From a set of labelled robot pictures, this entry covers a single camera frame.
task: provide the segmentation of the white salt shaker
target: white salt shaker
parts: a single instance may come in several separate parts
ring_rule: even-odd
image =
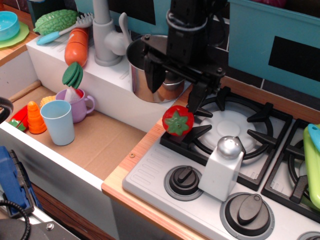
[[[210,155],[198,188],[226,201],[237,182],[245,150],[237,137],[222,137]]]

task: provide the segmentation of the purple mug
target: purple mug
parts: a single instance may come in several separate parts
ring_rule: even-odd
[[[85,91],[78,88],[82,93],[83,96],[79,100],[75,102],[71,102],[71,113],[72,113],[72,120],[73,123],[81,122],[83,119],[85,119],[86,115],[91,113],[95,109],[95,99],[92,96],[85,96]],[[64,100],[66,96],[66,89],[58,92],[55,96],[56,100]],[[90,100],[92,102],[92,107],[90,109],[87,109],[86,101]]]

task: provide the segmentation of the burner grate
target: burner grate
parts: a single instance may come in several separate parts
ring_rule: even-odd
[[[289,114],[274,109],[271,103],[267,102],[266,104],[260,104],[258,102],[234,94],[231,92],[231,89],[229,87],[224,87],[218,92],[216,96],[205,99],[200,105],[199,110],[195,113],[195,117],[201,116],[206,118],[214,118],[214,113],[207,111],[203,107],[216,104],[220,111],[225,111],[227,102],[236,103],[253,110],[254,114],[247,118],[247,122],[265,124],[266,133],[254,131],[251,129],[247,130],[247,134],[257,140],[260,143],[260,146],[252,152],[247,152],[243,158],[244,161],[249,160],[266,152],[268,156],[263,164],[261,171],[258,173],[258,176],[255,179],[244,175],[241,172],[239,173],[237,179],[238,183],[257,191],[261,184],[263,176],[265,175],[268,166],[270,165],[276,153],[276,150],[280,145],[280,142],[289,129],[293,118]],[[284,122],[282,130],[277,137],[274,136],[274,126],[270,120],[270,117]],[[172,136],[169,133],[165,132],[160,139],[160,144],[205,166],[208,161],[207,155],[210,155],[213,152],[213,149],[204,145],[199,140],[199,138],[211,129],[211,125],[195,126],[187,135],[182,137]],[[205,154],[202,154],[195,150],[194,146],[198,147]]]
[[[320,209],[317,209],[309,198],[307,175],[298,176],[295,170],[295,160],[304,161],[303,130],[308,122],[297,119],[289,133],[283,149],[263,187],[262,194],[294,211],[320,223]],[[285,187],[276,189],[275,184]]]

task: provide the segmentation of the blue plastic cup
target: blue plastic cup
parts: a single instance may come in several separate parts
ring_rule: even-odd
[[[41,108],[40,113],[54,144],[64,146],[75,139],[70,103],[64,100],[50,101]]]

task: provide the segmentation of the gray faucet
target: gray faucet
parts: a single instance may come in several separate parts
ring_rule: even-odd
[[[132,42],[128,30],[128,17],[124,12],[119,17],[122,32],[117,32],[110,16],[108,0],[93,0],[94,59],[98,65],[113,66],[119,63]]]

